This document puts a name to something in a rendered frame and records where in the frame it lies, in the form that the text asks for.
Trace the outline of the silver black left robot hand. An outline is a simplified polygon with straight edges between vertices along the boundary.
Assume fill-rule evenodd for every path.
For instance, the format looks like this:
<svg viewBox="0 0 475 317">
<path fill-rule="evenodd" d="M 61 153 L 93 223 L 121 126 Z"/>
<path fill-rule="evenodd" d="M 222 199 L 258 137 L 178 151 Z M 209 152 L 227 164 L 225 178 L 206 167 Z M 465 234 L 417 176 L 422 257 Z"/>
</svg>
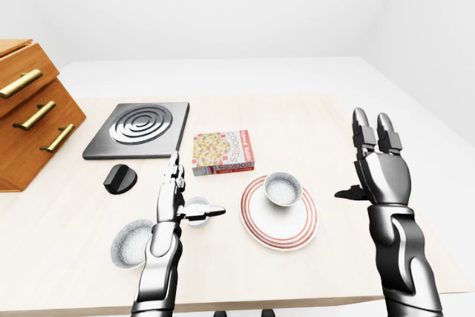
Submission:
<svg viewBox="0 0 475 317">
<path fill-rule="evenodd" d="M 174 151 L 164 174 L 164 183 L 159 191 L 157 222 L 174 221 L 179 223 L 182 219 L 190 221 L 205 220 L 206 217 L 225 214 L 226 209 L 222 206 L 201 203 L 185 206 L 183 199 L 183 192 L 186 186 L 185 170 L 179 162 L 179 153 Z"/>
</svg>

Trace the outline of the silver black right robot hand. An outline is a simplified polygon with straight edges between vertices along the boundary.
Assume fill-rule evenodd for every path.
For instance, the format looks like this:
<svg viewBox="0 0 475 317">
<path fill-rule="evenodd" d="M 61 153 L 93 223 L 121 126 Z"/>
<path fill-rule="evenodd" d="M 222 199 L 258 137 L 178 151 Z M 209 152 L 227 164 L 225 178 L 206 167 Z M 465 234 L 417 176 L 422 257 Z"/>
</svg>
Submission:
<svg viewBox="0 0 475 317">
<path fill-rule="evenodd" d="M 399 135 L 384 113 L 378 115 L 378 138 L 375 138 L 363 109 L 353 111 L 353 143 L 357 149 L 355 168 L 360 185 L 335 193 L 336 197 L 369 200 L 373 204 L 407 205 L 411 180 Z"/>
</svg>

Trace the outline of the patterned bowl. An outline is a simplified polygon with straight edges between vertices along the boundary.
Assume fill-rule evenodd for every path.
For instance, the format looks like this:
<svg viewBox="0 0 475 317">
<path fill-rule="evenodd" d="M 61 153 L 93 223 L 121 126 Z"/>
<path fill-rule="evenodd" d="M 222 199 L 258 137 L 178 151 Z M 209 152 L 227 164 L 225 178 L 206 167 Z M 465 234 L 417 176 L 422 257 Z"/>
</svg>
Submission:
<svg viewBox="0 0 475 317">
<path fill-rule="evenodd" d="M 121 269 L 130 269 L 145 262 L 145 247 L 152 236 L 154 223 L 135 220 L 123 227 L 111 246 L 111 260 Z"/>
<path fill-rule="evenodd" d="M 278 206 L 292 206 L 302 197 L 303 188 L 300 182 L 286 172 L 274 172 L 266 176 L 263 182 L 267 198 Z"/>
</svg>

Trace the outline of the flat dark stove plate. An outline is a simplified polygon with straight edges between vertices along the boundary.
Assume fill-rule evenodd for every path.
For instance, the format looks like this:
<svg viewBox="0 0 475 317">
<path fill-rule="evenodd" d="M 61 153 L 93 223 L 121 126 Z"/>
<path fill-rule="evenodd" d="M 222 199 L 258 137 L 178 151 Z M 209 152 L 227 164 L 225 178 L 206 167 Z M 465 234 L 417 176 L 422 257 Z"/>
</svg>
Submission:
<svg viewBox="0 0 475 317">
<path fill-rule="evenodd" d="M 167 158 L 180 147 L 187 102 L 121 103 L 82 153 L 86 160 Z"/>
</svg>

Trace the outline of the white plate with red rings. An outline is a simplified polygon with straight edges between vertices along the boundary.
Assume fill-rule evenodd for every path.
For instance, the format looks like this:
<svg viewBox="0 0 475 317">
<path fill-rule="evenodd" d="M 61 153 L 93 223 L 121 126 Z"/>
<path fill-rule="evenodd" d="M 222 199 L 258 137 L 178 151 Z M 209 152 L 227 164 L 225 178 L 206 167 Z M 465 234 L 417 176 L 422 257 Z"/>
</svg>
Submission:
<svg viewBox="0 0 475 317">
<path fill-rule="evenodd" d="M 240 199 L 243 225 L 258 242 L 271 249 L 290 251 L 307 245 L 316 235 L 320 217 L 312 195 L 303 190 L 293 206 L 280 207 L 264 193 L 265 176 L 251 181 Z"/>
</svg>

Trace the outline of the small white ramekin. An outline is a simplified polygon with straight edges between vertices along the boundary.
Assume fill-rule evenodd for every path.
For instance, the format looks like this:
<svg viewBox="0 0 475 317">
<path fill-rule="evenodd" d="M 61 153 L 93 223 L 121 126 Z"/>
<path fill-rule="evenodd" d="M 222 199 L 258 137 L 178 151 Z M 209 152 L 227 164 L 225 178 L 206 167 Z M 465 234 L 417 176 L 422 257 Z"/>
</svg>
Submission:
<svg viewBox="0 0 475 317">
<path fill-rule="evenodd" d="M 189 226 L 201 227 L 207 223 L 209 202 L 204 197 L 193 197 L 185 204 L 185 217 Z"/>
</svg>

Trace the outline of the round black stove knob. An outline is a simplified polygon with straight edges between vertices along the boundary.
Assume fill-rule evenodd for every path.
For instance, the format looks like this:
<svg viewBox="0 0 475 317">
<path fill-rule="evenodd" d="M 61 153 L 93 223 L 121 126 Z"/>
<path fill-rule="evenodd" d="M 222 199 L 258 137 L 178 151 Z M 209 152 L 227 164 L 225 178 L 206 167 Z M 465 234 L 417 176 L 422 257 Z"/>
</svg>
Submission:
<svg viewBox="0 0 475 317">
<path fill-rule="evenodd" d="M 115 165 L 105 178 L 105 189 L 113 194 L 120 195 L 129 191 L 137 182 L 137 173 L 125 164 Z"/>
</svg>

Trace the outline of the printed cookies box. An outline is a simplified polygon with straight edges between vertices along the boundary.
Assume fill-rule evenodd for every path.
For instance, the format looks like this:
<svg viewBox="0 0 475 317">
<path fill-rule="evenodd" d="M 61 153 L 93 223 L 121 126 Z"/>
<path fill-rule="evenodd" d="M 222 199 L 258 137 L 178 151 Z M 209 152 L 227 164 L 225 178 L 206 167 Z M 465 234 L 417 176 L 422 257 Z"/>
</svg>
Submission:
<svg viewBox="0 0 475 317">
<path fill-rule="evenodd" d="M 193 143 L 192 171 L 195 176 L 255 169 L 247 130 L 198 134 Z"/>
</svg>

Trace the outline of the wooden cabinet with drawers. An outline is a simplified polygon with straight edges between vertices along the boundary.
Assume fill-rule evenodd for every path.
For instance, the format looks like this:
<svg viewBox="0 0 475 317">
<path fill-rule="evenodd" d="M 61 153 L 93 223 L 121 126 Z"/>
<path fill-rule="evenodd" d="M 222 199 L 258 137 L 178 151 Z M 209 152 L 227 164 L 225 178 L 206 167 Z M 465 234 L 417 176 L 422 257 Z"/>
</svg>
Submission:
<svg viewBox="0 0 475 317">
<path fill-rule="evenodd" d="M 20 192 L 85 119 L 40 44 L 0 39 L 0 192 Z"/>
</svg>

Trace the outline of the wooden cabinet drawer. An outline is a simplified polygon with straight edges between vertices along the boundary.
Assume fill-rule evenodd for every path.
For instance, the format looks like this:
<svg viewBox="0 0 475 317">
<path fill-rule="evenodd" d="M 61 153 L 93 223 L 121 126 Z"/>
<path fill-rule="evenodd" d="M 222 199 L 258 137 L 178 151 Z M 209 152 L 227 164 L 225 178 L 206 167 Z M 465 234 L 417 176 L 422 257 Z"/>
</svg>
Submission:
<svg viewBox="0 0 475 317">
<path fill-rule="evenodd" d="M 22 124 L 39 110 L 39 105 L 54 102 L 55 106 L 44 114 L 30 129 L 24 130 L 14 124 Z M 55 79 L 37 91 L 31 98 L 17 105 L 0 117 L 0 155 L 30 154 L 41 147 L 49 146 L 66 128 L 79 126 L 85 114 L 66 91 L 62 83 Z"/>
<path fill-rule="evenodd" d="M 33 70 L 42 75 L 11 97 L 0 97 L 0 117 L 59 75 L 47 54 L 38 43 L 32 43 L 32 39 L 0 39 L 0 90 Z"/>
<path fill-rule="evenodd" d="M 53 155 L 39 149 L 30 154 L 0 155 L 0 192 L 20 192 Z"/>
</svg>

